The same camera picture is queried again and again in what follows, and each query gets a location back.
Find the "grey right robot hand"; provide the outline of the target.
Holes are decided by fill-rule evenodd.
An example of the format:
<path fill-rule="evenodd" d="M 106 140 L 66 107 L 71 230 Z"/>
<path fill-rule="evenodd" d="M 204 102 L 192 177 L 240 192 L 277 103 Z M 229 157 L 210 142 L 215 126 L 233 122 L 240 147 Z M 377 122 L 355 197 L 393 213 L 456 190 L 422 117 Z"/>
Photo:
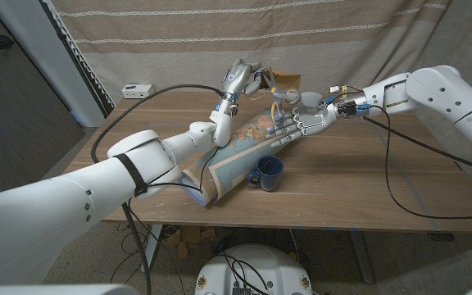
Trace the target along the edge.
<path fill-rule="evenodd" d="M 319 93 L 301 93 L 301 105 L 294 107 L 284 120 L 266 129 L 265 139 L 274 138 L 272 148 L 286 145 L 300 137 L 324 132 L 338 120 L 334 104 L 326 104 Z"/>

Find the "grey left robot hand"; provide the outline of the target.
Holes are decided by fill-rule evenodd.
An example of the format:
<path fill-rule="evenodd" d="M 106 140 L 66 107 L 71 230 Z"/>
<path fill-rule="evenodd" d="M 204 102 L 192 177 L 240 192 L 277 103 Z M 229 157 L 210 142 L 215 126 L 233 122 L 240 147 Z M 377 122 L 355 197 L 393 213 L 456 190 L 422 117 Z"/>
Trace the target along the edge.
<path fill-rule="evenodd" d="M 252 82 L 248 82 L 252 73 L 259 71 L 261 64 L 259 62 L 246 63 L 242 59 L 238 59 L 227 71 L 221 82 L 220 90 L 226 93 L 226 97 L 234 102 L 238 99 L 240 93 L 247 96 L 255 94 L 261 86 L 261 78 L 256 78 Z"/>

